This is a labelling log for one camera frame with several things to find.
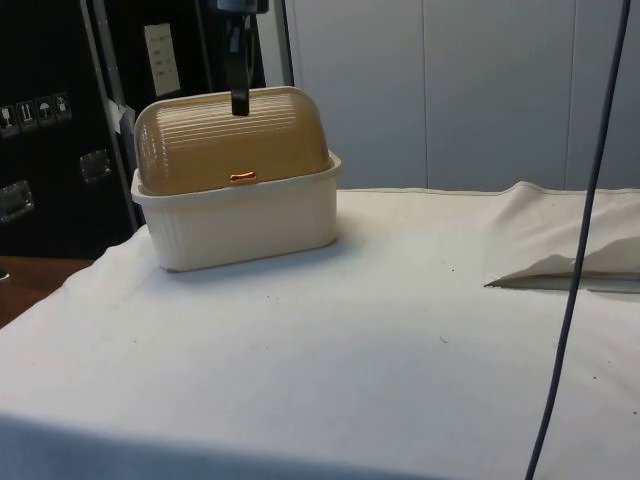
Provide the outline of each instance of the bread box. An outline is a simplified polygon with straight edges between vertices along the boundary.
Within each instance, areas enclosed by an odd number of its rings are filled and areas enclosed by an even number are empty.
[[[336,238],[341,162],[292,87],[157,102],[135,127],[131,193],[163,268],[188,271],[318,248]]]

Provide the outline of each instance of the sticker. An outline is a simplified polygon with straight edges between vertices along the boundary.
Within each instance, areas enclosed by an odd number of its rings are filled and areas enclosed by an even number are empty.
[[[19,133],[18,117],[13,105],[0,106],[0,138],[13,137]]]
[[[53,110],[59,122],[71,120],[73,117],[71,114],[71,104],[65,92],[55,93],[53,95]]]
[[[147,25],[144,27],[147,41],[151,75],[156,89],[156,96],[161,97],[180,90],[180,77],[176,66],[176,55],[171,38],[171,25]]]
[[[53,111],[53,102],[51,97],[42,97],[36,99],[36,113],[38,115],[38,123],[41,127],[46,127],[56,123],[56,114]]]
[[[36,109],[33,107],[33,102],[16,103],[16,110],[18,111],[18,120],[20,123],[20,129],[23,132],[30,132],[38,128],[38,122],[36,121]]]

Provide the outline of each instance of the white wall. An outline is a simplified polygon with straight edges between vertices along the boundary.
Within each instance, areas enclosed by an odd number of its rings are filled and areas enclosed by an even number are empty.
[[[287,0],[344,187],[584,188],[622,0]],[[602,185],[640,186],[640,7]]]
[[[294,79],[317,101],[343,187],[426,186],[422,0],[287,2]]]

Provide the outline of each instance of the black cabinet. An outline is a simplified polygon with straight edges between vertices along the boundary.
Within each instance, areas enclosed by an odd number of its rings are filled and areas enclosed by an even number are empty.
[[[78,0],[0,2],[0,255],[96,258],[135,221]]]

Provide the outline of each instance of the black wire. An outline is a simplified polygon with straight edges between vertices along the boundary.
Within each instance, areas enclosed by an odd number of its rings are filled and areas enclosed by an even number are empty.
[[[622,4],[622,14],[620,17],[620,24],[618,26],[618,37],[616,38],[613,63],[611,64],[611,70],[609,72],[609,83],[607,84],[605,105],[600,123],[600,133],[598,135],[596,156],[593,161],[591,178],[589,180],[589,188],[587,190],[587,197],[584,204],[582,228],[580,230],[580,241],[578,242],[578,253],[576,254],[576,263],[573,269],[573,276],[571,278],[571,287],[569,289],[569,298],[567,299],[567,308],[564,313],[562,330],[560,331],[558,350],[556,352],[556,362],[553,366],[551,386],[549,387],[549,396],[547,397],[547,404],[544,408],[544,415],[542,416],[542,422],[540,424],[540,430],[538,431],[538,437],[536,438],[536,444],[533,448],[533,453],[531,454],[531,460],[529,461],[529,468],[527,469],[527,475],[525,477],[526,480],[533,480],[533,476],[536,473],[536,466],[538,465],[538,460],[540,459],[540,452],[542,451],[542,445],[544,444],[544,439],[547,435],[549,421],[551,420],[553,406],[555,404],[556,395],[558,393],[560,374],[562,373],[562,364],[564,362],[564,353],[567,347],[567,340],[569,338],[571,320],[573,318],[573,309],[576,304],[576,296],[578,295],[578,287],[580,286],[580,279],[582,277],[582,265],[584,263],[584,255],[587,248],[587,238],[589,237],[589,226],[591,225],[591,211],[593,210],[593,200],[596,193],[596,187],[598,185],[598,177],[600,176],[600,165],[602,165],[604,147],[607,140],[607,133],[609,131],[611,106],[613,104],[613,95],[616,89],[616,82],[618,80],[618,69],[620,68],[620,58],[622,56],[624,37],[627,32],[627,22],[629,20],[630,5],[631,0],[624,0]]]

